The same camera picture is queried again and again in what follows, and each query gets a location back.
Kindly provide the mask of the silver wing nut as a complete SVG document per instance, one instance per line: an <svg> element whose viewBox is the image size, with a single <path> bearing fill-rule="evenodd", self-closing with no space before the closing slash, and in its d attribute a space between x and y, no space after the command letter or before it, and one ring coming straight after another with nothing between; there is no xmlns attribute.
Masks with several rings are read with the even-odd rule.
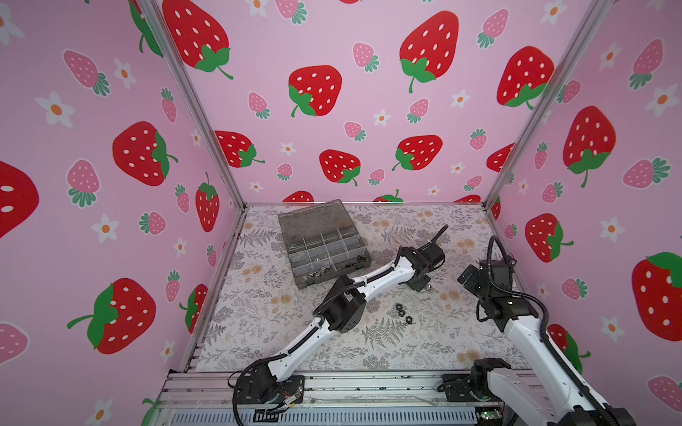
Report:
<svg viewBox="0 0 682 426"><path fill-rule="evenodd" d="M328 273L328 269L325 267L319 268L308 274L311 279L317 279L325 276Z"/></svg>

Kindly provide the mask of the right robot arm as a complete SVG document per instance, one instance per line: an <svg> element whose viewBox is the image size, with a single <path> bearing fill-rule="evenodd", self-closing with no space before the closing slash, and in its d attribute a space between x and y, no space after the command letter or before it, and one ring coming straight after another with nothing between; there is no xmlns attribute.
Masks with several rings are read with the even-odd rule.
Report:
<svg viewBox="0 0 682 426"><path fill-rule="evenodd" d="M499 358L474 362L465 379L444 381L442 392L467 392L474 399L498 398L527 425L632 425L624 408L607 403L577 372L550 338L549 311L534 296L513 290L516 265L507 252L499 261L493 251L502 246L490 237L487 254L478 266L468 266L458 282L477 297L484 312L519 349L545 392L539 394Z"/></svg>

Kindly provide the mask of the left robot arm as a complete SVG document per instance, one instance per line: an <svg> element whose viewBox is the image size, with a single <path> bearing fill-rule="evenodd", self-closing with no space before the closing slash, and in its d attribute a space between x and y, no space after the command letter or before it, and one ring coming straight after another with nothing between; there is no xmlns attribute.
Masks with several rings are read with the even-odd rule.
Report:
<svg viewBox="0 0 682 426"><path fill-rule="evenodd" d="M340 334L357 326L367 303L399 285L420 292L429 286L430 273L445 262L443 249L437 244L448 228L442 227L435 236L419 248L401 247L393 262L372 273L356 278L343 275L314 311L314 320L282 351L256 360L245 367L234 384L233 402L266 404L276 398L280 388L298 366L317 349Z"/></svg>

